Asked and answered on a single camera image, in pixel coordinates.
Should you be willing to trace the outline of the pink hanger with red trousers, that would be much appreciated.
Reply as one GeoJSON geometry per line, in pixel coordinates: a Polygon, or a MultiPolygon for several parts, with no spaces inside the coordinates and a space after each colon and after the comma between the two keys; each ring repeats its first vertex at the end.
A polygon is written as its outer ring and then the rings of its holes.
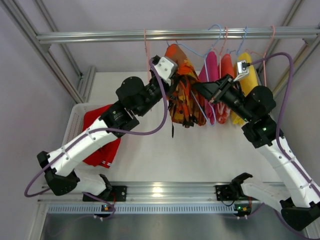
{"type": "Polygon", "coordinates": [[[146,56],[146,72],[147,72],[147,80],[151,78],[150,73],[150,42],[147,41],[147,30],[144,29],[143,31],[143,38],[144,38],[144,50],[145,50],[145,56],[146,56]]]}

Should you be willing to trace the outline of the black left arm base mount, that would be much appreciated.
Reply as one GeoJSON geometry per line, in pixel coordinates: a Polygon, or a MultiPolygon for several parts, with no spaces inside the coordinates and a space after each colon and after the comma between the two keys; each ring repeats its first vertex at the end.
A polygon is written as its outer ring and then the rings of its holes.
{"type": "Polygon", "coordinates": [[[107,188],[99,195],[95,195],[95,197],[107,202],[125,202],[127,199],[127,186],[112,186],[110,189],[107,188]]]}

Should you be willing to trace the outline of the orange black patterned trousers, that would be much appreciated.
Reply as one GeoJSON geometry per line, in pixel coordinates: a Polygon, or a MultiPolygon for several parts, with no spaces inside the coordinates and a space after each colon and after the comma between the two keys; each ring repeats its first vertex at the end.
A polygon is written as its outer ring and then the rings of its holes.
{"type": "Polygon", "coordinates": [[[171,77],[171,89],[167,93],[168,112],[171,118],[171,136],[175,134],[174,124],[184,128],[204,126],[205,99],[193,88],[200,79],[187,55],[177,44],[168,46],[165,57],[177,64],[177,71],[171,77]]]}

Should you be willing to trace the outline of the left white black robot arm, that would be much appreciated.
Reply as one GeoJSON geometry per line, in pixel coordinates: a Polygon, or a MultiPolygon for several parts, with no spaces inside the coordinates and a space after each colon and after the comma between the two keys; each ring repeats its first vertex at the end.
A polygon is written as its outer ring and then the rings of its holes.
{"type": "Polygon", "coordinates": [[[115,91],[118,100],[103,112],[81,134],[51,152],[37,155],[49,189],[62,196],[73,190],[106,198],[112,186],[104,174],[92,174],[77,166],[101,147],[120,139],[139,124],[160,100],[166,99],[178,64],[167,56],[150,60],[151,79],[148,84],[136,76],[126,78],[115,91]]]}

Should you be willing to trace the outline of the red trousers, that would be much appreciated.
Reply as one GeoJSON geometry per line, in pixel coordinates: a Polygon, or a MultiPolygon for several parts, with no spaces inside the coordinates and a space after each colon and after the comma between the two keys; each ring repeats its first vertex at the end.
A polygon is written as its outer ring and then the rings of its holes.
{"type": "MultiPolygon", "coordinates": [[[[106,110],[108,110],[112,105],[108,104],[106,106],[96,108],[84,114],[83,118],[83,128],[82,131],[84,132],[93,122],[106,110]]],[[[118,148],[120,146],[121,139],[118,138],[103,147],[96,150],[90,156],[83,160],[84,163],[90,166],[101,166],[104,168],[110,168],[113,160],[116,157],[118,148]]]]}

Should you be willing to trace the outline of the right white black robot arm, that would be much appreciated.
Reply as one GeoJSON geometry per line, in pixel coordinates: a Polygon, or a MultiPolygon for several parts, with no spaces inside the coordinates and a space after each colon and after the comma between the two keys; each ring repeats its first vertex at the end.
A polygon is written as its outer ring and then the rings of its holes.
{"type": "Polygon", "coordinates": [[[228,185],[232,200],[257,199],[279,212],[296,231],[302,231],[317,220],[320,217],[320,187],[291,152],[283,132],[270,116],[276,106],[271,90],[257,85],[244,95],[235,88],[229,74],[213,82],[195,83],[192,87],[207,101],[224,103],[246,122],[241,128],[244,136],[269,162],[289,192],[286,196],[245,172],[228,185]]]}

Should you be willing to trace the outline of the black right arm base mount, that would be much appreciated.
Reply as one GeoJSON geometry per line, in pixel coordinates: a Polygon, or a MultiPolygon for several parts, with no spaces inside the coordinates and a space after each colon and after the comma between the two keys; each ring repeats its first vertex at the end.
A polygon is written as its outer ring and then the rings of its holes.
{"type": "Polygon", "coordinates": [[[221,184],[215,186],[218,201],[236,201],[240,199],[240,191],[232,184],[221,184]]]}

